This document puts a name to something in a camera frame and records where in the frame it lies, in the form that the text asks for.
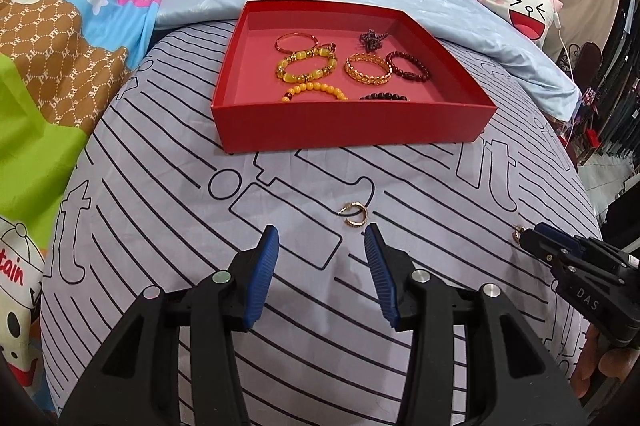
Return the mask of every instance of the metal screw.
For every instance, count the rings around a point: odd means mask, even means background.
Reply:
[[[500,287],[498,285],[494,285],[493,283],[488,283],[484,287],[482,287],[482,292],[484,292],[490,298],[497,298],[500,295]]]
[[[431,279],[431,274],[423,269],[416,269],[411,273],[411,279],[418,283],[427,283]]]
[[[218,271],[211,277],[211,279],[213,280],[213,283],[228,283],[231,281],[231,274],[229,274],[228,271]]]
[[[155,300],[160,295],[160,289],[155,285],[151,285],[151,287],[147,287],[142,295],[148,300]]]

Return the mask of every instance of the human hand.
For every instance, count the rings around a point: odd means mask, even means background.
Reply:
[[[586,336],[587,341],[584,343],[570,380],[571,388],[578,399],[584,397],[589,391],[591,376],[596,366],[604,376],[616,377],[625,382],[640,354],[640,351],[635,348],[614,348],[600,356],[598,354],[600,331],[593,325],[589,325]]]

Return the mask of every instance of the colorful blanket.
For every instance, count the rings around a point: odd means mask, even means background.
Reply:
[[[88,136],[146,53],[159,1],[0,0],[0,346],[43,408],[37,316],[54,219]]]

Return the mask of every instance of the pink pillow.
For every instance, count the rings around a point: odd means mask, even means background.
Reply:
[[[562,8],[558,0],[478,0],[491,12],[513,25],[542,48],[554,12]]]

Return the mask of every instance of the red box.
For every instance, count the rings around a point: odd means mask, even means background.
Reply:
[[[410,82],[392,75],[382,86],[356,82],[344,71],[344,60],[363,52],[359,35],[372,28],[388,32],[385,57],[402,50],[427,65],[431,79]],[[286,57],[274,42],[290,32],[306,32],[320,43],[336,44],[337,68],[320,81],[340,88],[349,100],[321,91],[303,92],[290,102],[281,99],[295,85],[276,77]],[[284,48],[305,50],[303,38],[282,41]],[[292,63],[299,74],[325,66],[313,57]],[[403,70],[418,72],[399,60]],[[358,62],[369,75],[383,75],[373,63]],[[376,92],[405,95],[409,101],[359,100]],[[353,3],[314,0],[249,1],[244,6],[220,70],[211,104],[222,145],[228,153],[334,148],[373,144],[474,141],[496,111],[494,103],[424,28],[402,11]]]

